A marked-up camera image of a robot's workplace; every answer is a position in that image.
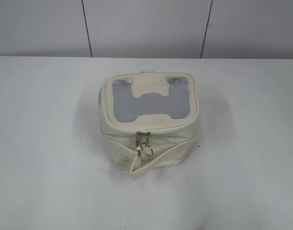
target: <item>white table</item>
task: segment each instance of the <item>white table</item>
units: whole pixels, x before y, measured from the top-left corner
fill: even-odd
[[[97,103],[140,70],[196,77],[200,147],[132,181]],[[293,230],[293,60],[0,57],[0,229]]]

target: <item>zipper pull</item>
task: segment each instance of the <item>zipper pull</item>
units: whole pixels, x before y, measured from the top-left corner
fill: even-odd
[[[136,132],[136,147],[138,152],[138,157],[141,156],[143,152],[145,155],[151,157],[153,156],[153,150],[148,144],[148,139],[150,137],[150,132]]]

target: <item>white leather bag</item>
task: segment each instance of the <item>white leather bag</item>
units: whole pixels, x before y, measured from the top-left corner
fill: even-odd
[[[124,73],[107,78],[100,124],[112,160],[136,179],[182,163],[196,140],[194,78],[185,72]]]

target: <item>bag handle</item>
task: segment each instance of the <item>bag handle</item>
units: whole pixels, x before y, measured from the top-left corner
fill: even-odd
[[[134,180],[136,180],[137,178],[147,174],[149,171],[154,169],[157,165],[159,165],[160,163],[173,157],[174,155],[176,155],[180,152],[189,151],[191,149],[191,147],[193,146],[195,140],[196,140],[196,138],[193,138],[191,140],[182,142],[182,143],[174,146],[173,148],[165,151],[164,153],[162,153],[161,155],[159,155],[158,157],[153,159],[151,162],[149,162],[147,165],[145,165],[141,168],[139,167],[141,165],[140,154],[138,154],[138,152],[137,152],[136,156],[134,158],[134,161],[132,163],[131,169],[130,169],[131,177]]]

